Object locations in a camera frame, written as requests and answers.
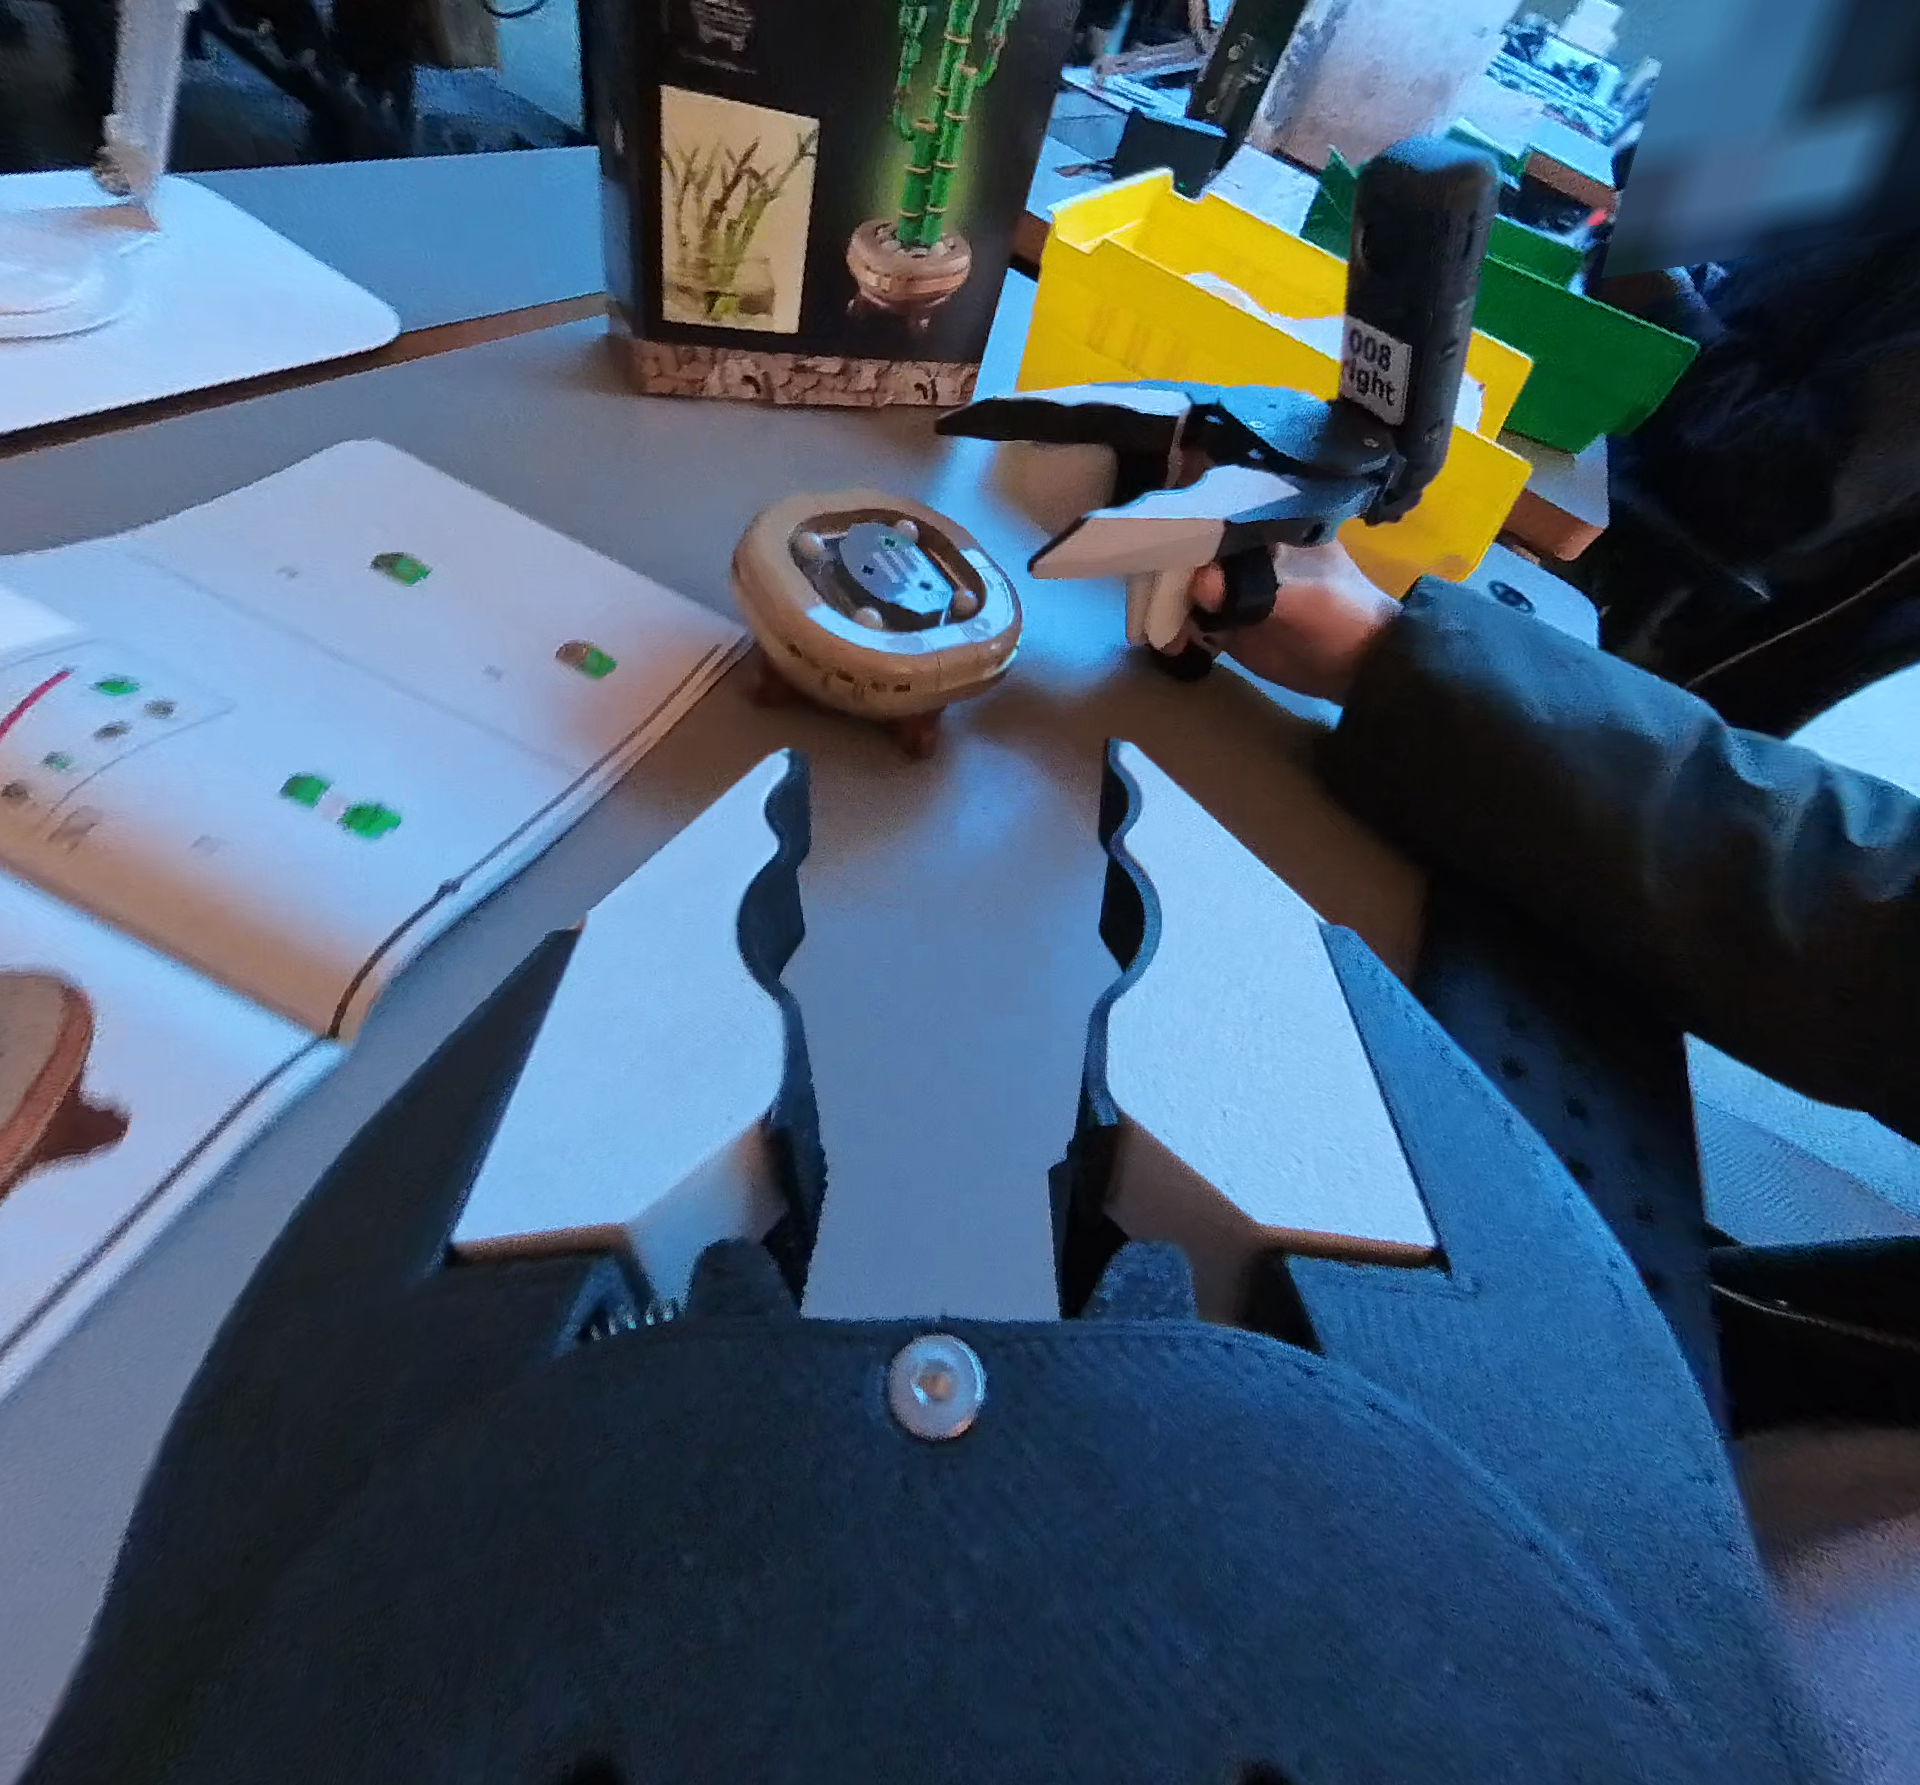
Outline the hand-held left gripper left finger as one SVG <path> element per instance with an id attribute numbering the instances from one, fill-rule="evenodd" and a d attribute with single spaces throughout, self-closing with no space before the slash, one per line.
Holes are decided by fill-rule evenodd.
<path id="1" fill-rule="evenodd" d="M 684 1294 L 707 1250 L 800 1294 L 825 1157 L 803 1016 L 803 756 L 747 770 L 581 920 L 448 1252 L 610 1254 Z"/>

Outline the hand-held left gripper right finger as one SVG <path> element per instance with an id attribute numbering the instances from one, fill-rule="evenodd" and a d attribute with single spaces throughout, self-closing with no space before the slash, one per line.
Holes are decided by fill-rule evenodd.
<path id="1" fill-rule="evenodd" d="M 1105 744 L 1097 938 L 1062 1159 L 1062 1304 L 1171 1246 L 1201 1308 L 1304 1256 L 1438 1269 L 1441 1246 L 1333 962 L 1331 926 L 1138 744 Z"/>

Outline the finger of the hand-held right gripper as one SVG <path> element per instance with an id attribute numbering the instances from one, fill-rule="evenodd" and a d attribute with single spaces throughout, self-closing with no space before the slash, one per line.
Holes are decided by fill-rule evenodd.
<path id="1" fill-rule="evenodd" d="M 1104 447 L 1121 459 L 1170 459 L 1201 405 L 1180 385 L 1081 382 L 976 399 L 938 417 L 931 429 L 978 443 Z"/>
<path id="2" fill-rule="evenodd" d="M 1027 563 L 1034 578 L 1196 572 L 1238 550 L 1257 526 L 1294 519 L 1295 481 L 1248 468 L 1209 468 L 1181 486 L 1097 508 L 1050 538 Z"/>

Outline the tan brick-built pot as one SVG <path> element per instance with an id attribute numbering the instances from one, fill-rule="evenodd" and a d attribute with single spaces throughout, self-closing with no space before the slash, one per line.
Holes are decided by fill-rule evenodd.
<path id="1" fill-rule="evenodd" d="M 1012 578 L 966 526 L 873 488 L 761 510 L 731 550 L 731 597 L 755 705 L 868 720 L 914 761 L 947 708 L 1006 676 L 1024 631 Z"/>

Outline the white instruction booklet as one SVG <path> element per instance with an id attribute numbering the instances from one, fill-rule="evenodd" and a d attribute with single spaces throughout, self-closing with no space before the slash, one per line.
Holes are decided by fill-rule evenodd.
<path id="1" fill-rule="evenodd" d="M 376 441 L 1 584 L 12 1396 L 749 640 Z"/>

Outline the person's right forearm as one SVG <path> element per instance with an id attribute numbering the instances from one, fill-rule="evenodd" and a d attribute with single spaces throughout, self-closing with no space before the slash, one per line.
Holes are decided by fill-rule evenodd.
<path id="1" fill-rule="evenodd" d="M 1329 785 L 1653 1014 L 1917 1136 L 1917 806 L 1427 580 L 1345 628 Z"/>

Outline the person's right hand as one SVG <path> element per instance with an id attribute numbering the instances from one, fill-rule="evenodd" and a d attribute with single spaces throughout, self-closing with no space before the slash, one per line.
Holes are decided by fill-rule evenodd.
<path id="1" fill-rule="evenodd" d="M 1333 543 L 1286 554 L 1267 615 L 1207 638 L 1261 681 L 1339 708 L 1401 608 Z"/>

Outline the yellow plastic bin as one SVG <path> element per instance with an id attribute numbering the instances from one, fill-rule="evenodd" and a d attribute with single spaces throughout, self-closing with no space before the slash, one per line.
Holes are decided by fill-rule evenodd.
<path id="1" fill-rule="evenodd" d="M 1222 274 L 1286 313 L 1277 326 L 1185 284 Z M 1345 264 L 1227 196 L 1181 196 L 1166 170 L 1055 207 L 1015 385 L 1198 381 L 1275 385 L 1331 400 Z M 1367 578 L 1467 578 L 1521 499 L 1530 465 L 1497 441 L 1530 358 L 1485 332 L 1466 350 L 1447 465 L 1399 525 L 1339 538 Z M 1467 405 L 1477 396 L 1480 409 Z"/>

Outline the green plastic bin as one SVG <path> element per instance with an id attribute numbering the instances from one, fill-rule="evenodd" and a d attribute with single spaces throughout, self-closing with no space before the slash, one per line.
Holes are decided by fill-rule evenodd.
<path id="1" fill-rule="evenodd" d="M 1473 325 L 1530 358 L 1508 429 L 1555 450 L 1639 429 L 1695 357 L 1689 339 L 1573 289 L 1581 254 L 1495 217 Z"/>

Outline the dark dotted garment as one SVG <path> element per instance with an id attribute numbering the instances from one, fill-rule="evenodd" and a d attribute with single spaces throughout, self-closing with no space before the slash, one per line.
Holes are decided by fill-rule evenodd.
<path id="1" fill-rule="evenodd" d="M 1594 962 L 1452 880 L 1427 891 L 1409 980 L 1609 1228 L 1723 1424 L 1684 1039 Z"/>

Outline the black bamboo set box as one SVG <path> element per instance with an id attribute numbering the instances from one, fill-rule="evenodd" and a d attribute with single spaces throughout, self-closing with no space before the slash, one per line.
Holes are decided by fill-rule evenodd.
<path id="1" fill-rule="evenodd" d="M 639 394 L 966 405 L 1084 0 L 581 0 Z"/>

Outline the person's dark jacket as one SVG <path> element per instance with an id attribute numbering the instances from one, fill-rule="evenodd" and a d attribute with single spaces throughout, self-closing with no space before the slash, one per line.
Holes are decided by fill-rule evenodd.
<path id="1" fill-rule="evenodd" d="M 1603 650 L 1792 737 L 1917 657 L 1917 233 L 1603 279 L 1695 357 L 1608 448 Z"/>

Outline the white stand with wooden board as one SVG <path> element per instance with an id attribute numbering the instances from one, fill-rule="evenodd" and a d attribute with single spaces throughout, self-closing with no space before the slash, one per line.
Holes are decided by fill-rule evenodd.
<path id="1" fill-rule="evenodd" d="M 3 178 L 1 430 L 55 429 L 384 346 L 396 313 L 169 175 L 200 0 L 118 0 L 88 170 Z"/>

